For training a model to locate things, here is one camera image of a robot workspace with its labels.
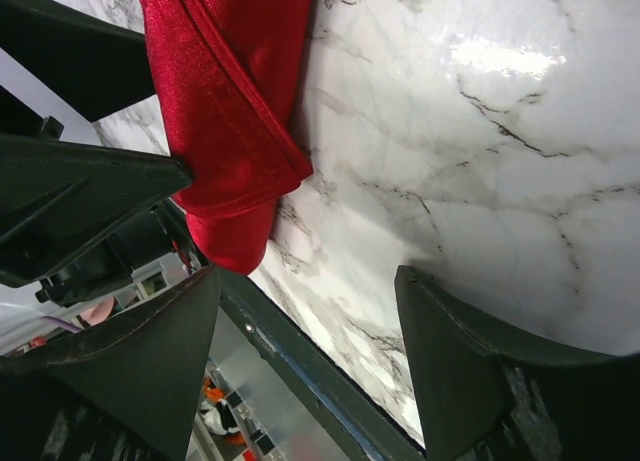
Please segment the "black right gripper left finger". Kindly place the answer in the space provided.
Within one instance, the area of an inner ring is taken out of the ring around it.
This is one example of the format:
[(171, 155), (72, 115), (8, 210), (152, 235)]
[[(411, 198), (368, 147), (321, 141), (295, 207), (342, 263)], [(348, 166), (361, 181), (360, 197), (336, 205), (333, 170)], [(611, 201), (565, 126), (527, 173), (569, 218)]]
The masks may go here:
[(4, 460), (183, 460), (221, 297), (204, 268), (92, 328), (1, 360)]

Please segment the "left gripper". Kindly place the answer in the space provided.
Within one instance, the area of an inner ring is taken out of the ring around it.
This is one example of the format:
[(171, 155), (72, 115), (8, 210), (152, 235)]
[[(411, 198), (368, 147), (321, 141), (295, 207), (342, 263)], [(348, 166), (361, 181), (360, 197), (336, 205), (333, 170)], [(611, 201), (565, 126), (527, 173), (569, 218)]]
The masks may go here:
[(68, 307), (170, 251), (149, 211), (193, 178), (174, 158), (65, 142), (62, 131), (1, 92), (1, 282), (38, 282), (38, 301)]

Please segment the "red cloth napkin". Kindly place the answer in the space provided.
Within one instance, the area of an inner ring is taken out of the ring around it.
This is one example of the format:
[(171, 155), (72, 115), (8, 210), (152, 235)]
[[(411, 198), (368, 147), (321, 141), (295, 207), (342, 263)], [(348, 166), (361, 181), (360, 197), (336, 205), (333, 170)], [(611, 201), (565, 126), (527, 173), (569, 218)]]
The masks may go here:
[(247, 275), (313, 171), (288, 130), (311, 0), (139, 2), (169, 150), (194, 177), (175, 201), (199, 250)]

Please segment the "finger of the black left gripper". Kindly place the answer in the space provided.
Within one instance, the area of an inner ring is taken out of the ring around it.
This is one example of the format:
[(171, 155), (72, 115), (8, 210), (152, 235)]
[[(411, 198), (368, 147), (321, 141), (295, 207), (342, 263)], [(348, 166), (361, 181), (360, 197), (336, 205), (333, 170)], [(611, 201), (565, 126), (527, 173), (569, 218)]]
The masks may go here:
[(1, 48), (90, 122), (155, 94), (142, 34), (53, 0), (1, 0)]

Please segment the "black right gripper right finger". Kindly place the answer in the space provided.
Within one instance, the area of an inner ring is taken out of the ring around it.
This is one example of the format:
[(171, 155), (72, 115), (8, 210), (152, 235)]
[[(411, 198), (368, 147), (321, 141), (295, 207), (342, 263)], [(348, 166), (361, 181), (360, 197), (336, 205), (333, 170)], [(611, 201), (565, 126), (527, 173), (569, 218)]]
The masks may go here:
[(401, 266), (395, 293), (430, 460), (635, 460), (639, 358), (534, 335)]

